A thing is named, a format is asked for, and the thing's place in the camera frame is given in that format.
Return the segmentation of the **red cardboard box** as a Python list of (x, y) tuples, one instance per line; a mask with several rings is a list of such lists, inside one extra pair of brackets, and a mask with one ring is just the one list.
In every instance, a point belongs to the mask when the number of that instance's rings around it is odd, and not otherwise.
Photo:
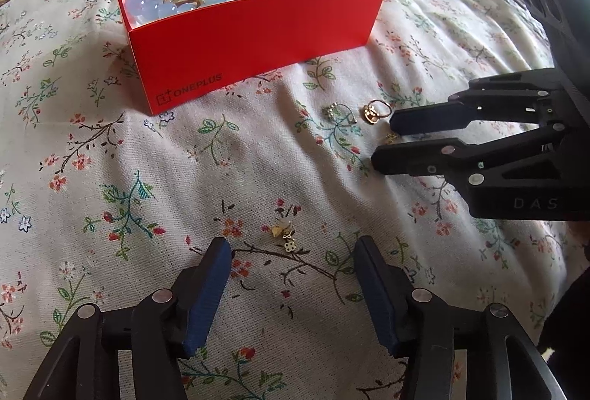
[(258, 74), (365, 45), (382, 1), (230, 0), (144, 25), (122, 19), (156, 115)]

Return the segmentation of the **gold flower earrings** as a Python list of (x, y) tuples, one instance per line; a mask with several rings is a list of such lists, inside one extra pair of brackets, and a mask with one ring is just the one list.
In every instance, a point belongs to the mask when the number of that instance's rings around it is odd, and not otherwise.
[(293, 253), (297, 249), (297, 240), (294, 237), (295, 228), (291, 221), (279, 221), (270, 228), (275, 239), (283, 241), (283, 247), (287, 253)]

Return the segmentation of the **floral bed sheet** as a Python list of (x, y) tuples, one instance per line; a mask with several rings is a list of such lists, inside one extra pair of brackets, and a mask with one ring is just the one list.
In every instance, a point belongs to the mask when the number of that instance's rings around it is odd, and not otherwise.
[[(506, 304), (532, 337), (586, 269), (564, 223), (475, 219), (442, 177), (383, 177), (393, 141), (361, 106), (444, 100), (469, 80), (545, 67), (516, 0), (384, 0), (365, 47), (258, 74), (150, 116), (117, 0), (1, 8), (1, 395), (24, 396), (75, 310), (133, 305), (235, 253), (192, 399), (395, 399), (357, 238), (447, 302)], [(270, 228), (291, 221), (287, 253)]]

